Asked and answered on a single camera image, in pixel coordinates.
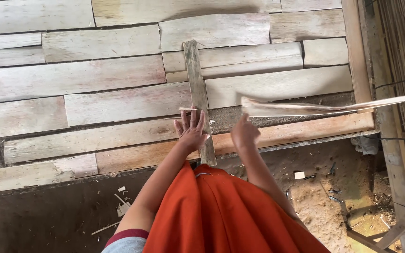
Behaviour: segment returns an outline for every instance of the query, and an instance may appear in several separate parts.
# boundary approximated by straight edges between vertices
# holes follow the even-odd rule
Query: hand
[[[210,137],[208,134],[203,134],[205,112],[201,111],[198,124],[196,124],[196,114],[196,110],[191,111],[190,124],[188,124],[185,111],[180,112],[182,125],[179,124],[177,120],[174,121],[176,132],[179,135],[177,145],[182,146],[183,149],[188,152],[188,154],[202,147],[204,142]]]
[[[249,116],[245,113],[231,130],[232,142],[237,152],[245,148],[257,149],[256,143],[260,132],[248,119]]]

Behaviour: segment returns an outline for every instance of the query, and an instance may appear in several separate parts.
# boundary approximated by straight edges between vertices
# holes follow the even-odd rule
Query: person
[[[191,110],[174,126],[179,141],[122,218],[103,253],[328,253],[301,222],[261,158],[259,130],[243,115],[231,138],[248,181],[187,156],[209,138]]]

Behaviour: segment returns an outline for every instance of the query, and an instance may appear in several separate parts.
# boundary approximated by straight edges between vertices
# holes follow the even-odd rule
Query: maroon cuff
[[[114,234],[109,241],[106,243],[106,246],[109,246],[111,243],[113,243],[114,241],[117,241],[119,239],[123,239],[126,237],[141,237],[144,239],[148,239],[148,235],[149,233],[146,230],[143,229],[138,229],[138,228],[132,228],[132,229],[127,229],[127,230],[123,230],[119,233]]]

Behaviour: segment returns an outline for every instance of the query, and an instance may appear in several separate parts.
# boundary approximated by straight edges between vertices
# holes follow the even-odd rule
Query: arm
[[[182,125],[177,120],[174,121],[179,141],[146,181],[134,203],[123,216],[115,233],[131,228],[148,232],[151,230],[163,197],[182,168],[185,159],[191,152],[198,150],[209,137],[209,135],[203,134],[204,111],[201,111],[198,124],[196,124],[195,110],[191,111],[190,124],[188,124],[184,111],[181,111],[181,118]]]
[[[231,131],[231,138],[242,163],[245,165],[248,181],[266,192],[293,220],[307,230],[290,204],[290,201],[274,180],[273,175],[260,156],[256,141],[259,130],[248,121],[245,114]]]

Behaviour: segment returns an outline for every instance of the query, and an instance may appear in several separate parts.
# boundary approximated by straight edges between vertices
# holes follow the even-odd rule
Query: dirt floor
[[[377,234],[395,224],[385,168],[377,159],[361,156],[349,139],[262,153],[301,220],[333,253],[373,252],[346,236],[346,224],[364,235]],[[335,163],[335,175],[330,174]],[[239,158],[218,161],[218,167],[247,180]],[[295,180],[304,171],[307,180]],[[114,193],[135,199],[152,172],[86,182],[0,197],[0,253],[98,253],[120,221]],[[373,180],[374,192],[369,189]],[[125,186],[127,192],[119,193]],[[329,193],[340,190],[341,193]],[[328,198],[333,196],[338,203]],[[391,249],[400,251],[392,245]]]

